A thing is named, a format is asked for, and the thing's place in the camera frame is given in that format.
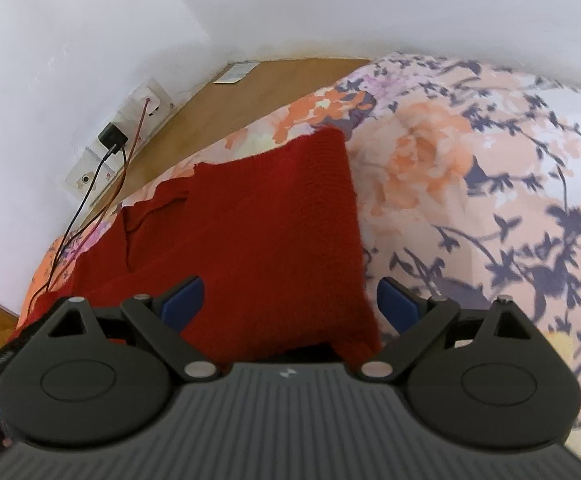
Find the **white wall socket strip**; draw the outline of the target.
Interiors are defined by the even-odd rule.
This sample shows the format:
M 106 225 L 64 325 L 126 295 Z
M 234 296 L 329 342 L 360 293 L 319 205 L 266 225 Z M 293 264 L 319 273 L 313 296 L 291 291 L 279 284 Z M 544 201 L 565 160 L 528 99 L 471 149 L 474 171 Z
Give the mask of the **white wall socket strip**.
M 86 145 L 64 181 L 64 188 L 82 200 L 92 186 L 88 204 L 92 205 L 108 188 L 127 160 L 137 155 L 176 111 L 176 103 L 164 87 L 150 78 L 136 88 Z

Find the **black power adapter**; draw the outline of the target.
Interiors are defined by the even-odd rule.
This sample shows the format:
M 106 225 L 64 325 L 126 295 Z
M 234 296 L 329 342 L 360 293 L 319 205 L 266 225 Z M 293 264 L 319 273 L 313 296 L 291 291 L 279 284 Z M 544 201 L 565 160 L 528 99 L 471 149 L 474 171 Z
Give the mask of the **black power adapter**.
M 128 142 L 128 137 L 112 122 L 108 122 L 107 126 L 100 131 L 97 139 L 110 154 L 119 152 Z

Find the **wooden bed frame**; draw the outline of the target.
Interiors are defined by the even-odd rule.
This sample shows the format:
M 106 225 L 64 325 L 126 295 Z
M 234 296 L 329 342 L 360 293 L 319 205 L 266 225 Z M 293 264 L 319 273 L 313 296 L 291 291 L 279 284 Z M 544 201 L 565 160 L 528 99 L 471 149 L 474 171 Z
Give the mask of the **wooden bed frame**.
M 206 84 L 132 158 L 116 200 L 180 160 L 367 63 L 366 58 L 264 61 L 237 84 Z

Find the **floral orange bedsheet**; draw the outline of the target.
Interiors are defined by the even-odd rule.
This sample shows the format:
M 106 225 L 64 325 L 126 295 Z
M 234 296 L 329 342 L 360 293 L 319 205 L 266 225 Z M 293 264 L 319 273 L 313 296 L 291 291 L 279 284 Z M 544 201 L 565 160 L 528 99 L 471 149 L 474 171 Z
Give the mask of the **floral orange bedsheet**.
M 581 385 L 581 90 L 473 60 L 392 53 L 222 129 L 179 114 L 131 205 L 199 162 L 262 153 L 323 126 L 348 138 L 365 280 L 392 275 L 467 306 L 509 295 Z M 581 457 L 581 411 L 568 440 Z

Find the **red knit cardigan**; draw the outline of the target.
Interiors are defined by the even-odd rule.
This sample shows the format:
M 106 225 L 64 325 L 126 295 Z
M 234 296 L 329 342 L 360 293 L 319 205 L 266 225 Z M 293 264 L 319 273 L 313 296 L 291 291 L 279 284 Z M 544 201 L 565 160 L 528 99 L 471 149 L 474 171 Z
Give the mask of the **red knit cardigan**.
M 329 344 L 358 366 L 379 350 L 345 138 L 327 128 L 256 156 L 200 164 L 123 208 L 36 321 L 59 299 L 96 308 L 159 296 L 197 276 L 200 311 L 182 337 L 212 361 L 257 361 Z

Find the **small white card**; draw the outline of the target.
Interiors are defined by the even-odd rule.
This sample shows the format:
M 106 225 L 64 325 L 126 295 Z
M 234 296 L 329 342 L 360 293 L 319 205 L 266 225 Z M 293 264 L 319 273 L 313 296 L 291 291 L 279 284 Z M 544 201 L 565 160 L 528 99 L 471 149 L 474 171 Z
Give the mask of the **small white card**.
M 259 62 L 240 62 L 233 64 L 225 73 L 219 76 L 213 84 L 237 84 L 249 75 Z

